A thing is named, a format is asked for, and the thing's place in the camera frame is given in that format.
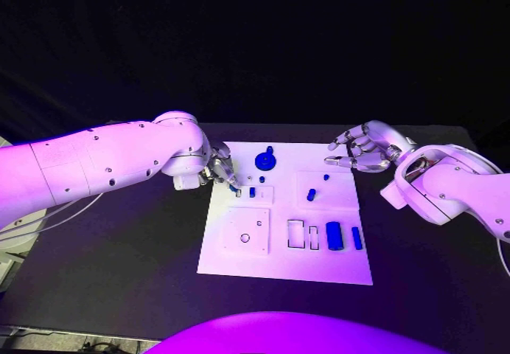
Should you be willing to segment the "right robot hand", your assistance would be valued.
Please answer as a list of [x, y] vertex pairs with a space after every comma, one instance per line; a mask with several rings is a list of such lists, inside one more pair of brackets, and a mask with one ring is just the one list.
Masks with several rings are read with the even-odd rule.
[[330, 143], [328, 151], [341, 145], [350, 155], [328, 156], [324, 163], [364, 173], [380, 173], [392, 165], [397, 166], [417, 148], [415, 141], [377, 120], [344, 131]]

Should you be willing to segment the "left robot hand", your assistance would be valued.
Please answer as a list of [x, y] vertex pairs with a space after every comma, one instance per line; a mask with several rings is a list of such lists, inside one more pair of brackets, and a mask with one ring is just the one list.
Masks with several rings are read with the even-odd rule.
[[240, 189], [237, 181], [229, 146], [219, 141], [210, 142], [209, 161], [200, 171], [200, 178], [204, 183], [214, 181], [226, 183], [227, 188], [236, 192]]

